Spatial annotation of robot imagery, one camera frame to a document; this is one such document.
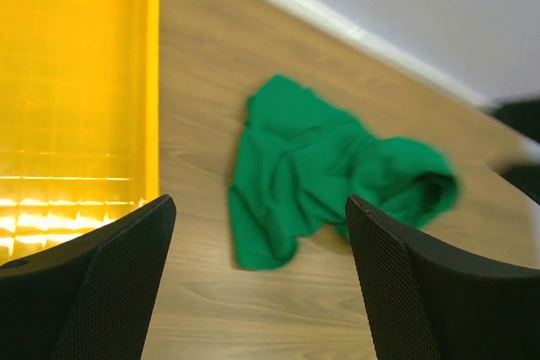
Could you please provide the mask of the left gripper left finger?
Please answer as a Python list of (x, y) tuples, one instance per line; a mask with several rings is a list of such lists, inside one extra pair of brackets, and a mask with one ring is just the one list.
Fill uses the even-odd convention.
[(1, 267), (3, 359), (139, 359), (175, 227), (163, 195)]

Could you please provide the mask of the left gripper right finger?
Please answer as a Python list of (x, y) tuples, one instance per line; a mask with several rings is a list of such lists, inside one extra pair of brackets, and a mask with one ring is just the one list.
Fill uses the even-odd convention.
[(379, 359), (537, 359), (539, 271), (459, 249), (359, 196), (346, 218)]

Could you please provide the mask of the green t shirt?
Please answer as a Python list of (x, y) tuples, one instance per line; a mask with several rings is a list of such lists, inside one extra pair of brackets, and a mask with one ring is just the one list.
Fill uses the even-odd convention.
[(246, 107), (228, 193), (244, 269), (286, 266), (300, 238), (327, 224), (347, 236), (352, 195), (414, 228), (456, 205), (459, 179), (442, 153), (411, 138), (378, 137), (290, 78), (270, 78)]

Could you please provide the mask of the yellow plastic tray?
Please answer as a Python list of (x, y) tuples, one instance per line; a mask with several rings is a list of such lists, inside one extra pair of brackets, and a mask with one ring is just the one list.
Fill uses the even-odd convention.
[(1, 0), (1, 260), (159, 195), (159, 0)]

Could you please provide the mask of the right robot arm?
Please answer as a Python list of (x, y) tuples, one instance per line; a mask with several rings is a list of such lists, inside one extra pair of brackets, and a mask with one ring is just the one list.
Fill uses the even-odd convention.
[[(507, 100), (489, 113), (521, 139), (539, 147), (539, 98)], [(502, 164), (497, 173), (539, 205), (539, 158)]]

